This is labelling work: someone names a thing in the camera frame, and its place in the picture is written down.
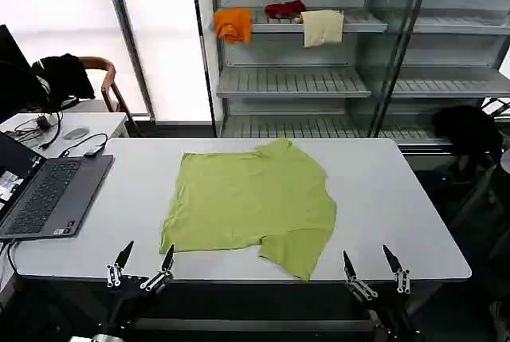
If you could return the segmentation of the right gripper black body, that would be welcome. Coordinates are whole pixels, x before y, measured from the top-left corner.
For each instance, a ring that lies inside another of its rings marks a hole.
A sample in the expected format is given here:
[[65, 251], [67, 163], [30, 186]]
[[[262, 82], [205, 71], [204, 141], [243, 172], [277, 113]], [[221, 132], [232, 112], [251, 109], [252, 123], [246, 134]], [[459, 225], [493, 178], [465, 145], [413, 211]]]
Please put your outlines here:
[[406, 308], [408, 295], [398, 292], [381, 292], [370, 300], [360, 302], [369, 312], [374, 325], [372, 338], [421, 338], [422, 332], [411, 320]]

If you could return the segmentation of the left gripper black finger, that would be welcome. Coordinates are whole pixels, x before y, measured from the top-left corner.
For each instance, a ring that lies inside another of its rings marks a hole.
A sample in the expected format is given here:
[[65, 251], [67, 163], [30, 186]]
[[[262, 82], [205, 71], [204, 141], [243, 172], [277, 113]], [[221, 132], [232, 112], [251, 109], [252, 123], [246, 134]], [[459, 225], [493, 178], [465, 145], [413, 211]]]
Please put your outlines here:
[[134, 242], [130, 241], [127, 246], [119, 252], [114, 263], [106, 266], [106, 280], [108, 288], [120, 286], [120, 278], [122, 277], [123, 269], [128, 262], [133, 246]]
[[167, 284], [168, 281], [173, 279], [171, 272], [172, 265], [174, 263], [175, 245], [172, 244], [170, 249], [167, 251], [160, 271], [152, 278], [147, 279], [140, 285], [140, 289], [144, 291], [158, 291]]

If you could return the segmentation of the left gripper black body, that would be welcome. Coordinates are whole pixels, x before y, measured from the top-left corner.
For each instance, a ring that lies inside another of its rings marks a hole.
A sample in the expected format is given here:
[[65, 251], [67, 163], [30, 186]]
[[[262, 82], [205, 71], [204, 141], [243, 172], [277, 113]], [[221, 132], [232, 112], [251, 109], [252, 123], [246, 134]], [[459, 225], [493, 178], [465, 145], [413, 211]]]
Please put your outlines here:
[[122, 276], [120, 285], [113, 286], [113, 306], [105, 321], [99, 326], [99, 334], [128, 335], [138, 321], [156, 302], [154, 289], [147, 290], [160, 274], [154, 277]]

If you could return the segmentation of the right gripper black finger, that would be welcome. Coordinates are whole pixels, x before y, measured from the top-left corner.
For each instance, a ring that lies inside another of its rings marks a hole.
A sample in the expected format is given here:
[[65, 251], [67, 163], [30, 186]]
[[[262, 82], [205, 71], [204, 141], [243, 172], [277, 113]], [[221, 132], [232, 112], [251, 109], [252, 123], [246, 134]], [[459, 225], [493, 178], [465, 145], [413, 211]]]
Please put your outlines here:
[[367, 283], [358, 279], [354, 266], [351, 263], [351, 259], [345, 250], [343, 251], [343, 270], [347, 278], [347, 287], [360, 301], [373, 301], [378, 297], [377, 292], [375, 292]]
[[397, 292], [400, 294], [410, 294], [410, 271], [402, 267], [398, 257], [390, 251], [387, 245], [383, 245], [382, 248], [390, 269], [394, 274]]

